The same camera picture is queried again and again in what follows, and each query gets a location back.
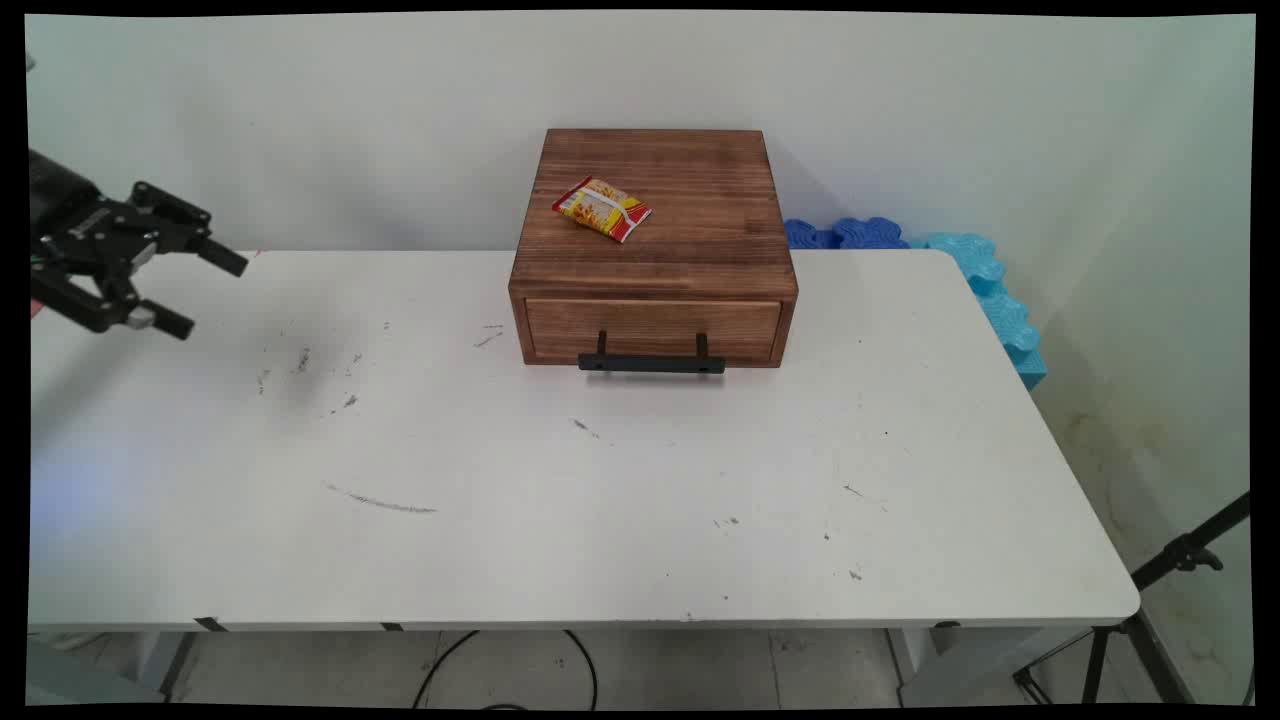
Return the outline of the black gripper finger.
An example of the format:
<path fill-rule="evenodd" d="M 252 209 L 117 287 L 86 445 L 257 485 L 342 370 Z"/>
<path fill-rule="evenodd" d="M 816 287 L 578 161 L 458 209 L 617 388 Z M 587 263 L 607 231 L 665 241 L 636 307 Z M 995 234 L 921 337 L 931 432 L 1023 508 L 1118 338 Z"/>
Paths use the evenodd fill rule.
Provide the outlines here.
<path fill-rule="evenodd" d="M 142 181 L 131 191 L 131 227 L 156 243 L 160 254 L 193 254 L 206 263 L 241 277 L 250 260 L 212 237 L 211 215 L 193 205 Z"/>
<path fill-rule="evenodd" d="M 87 272 L 51 263 L 35 264 L 29 275 L 32 300 L 93 333 L 127 325 L 187 340 L 195 320 L 142 299 L 133 284 L 133 274 L 131 263 L 108 263 Z"/>

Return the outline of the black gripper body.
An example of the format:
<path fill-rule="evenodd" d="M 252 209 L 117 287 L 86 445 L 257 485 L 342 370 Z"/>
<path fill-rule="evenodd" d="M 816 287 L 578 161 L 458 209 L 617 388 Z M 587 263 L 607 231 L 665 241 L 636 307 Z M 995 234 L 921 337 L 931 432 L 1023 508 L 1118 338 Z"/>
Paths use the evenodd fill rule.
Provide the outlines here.
<path fill-rule="evenodd" d="M 133 275 L 161 252 L 161 190 L 138 181 L 128 199 L 110 199 L 37 150 L 28 179 L 32 299 L 140 301 Z"/>

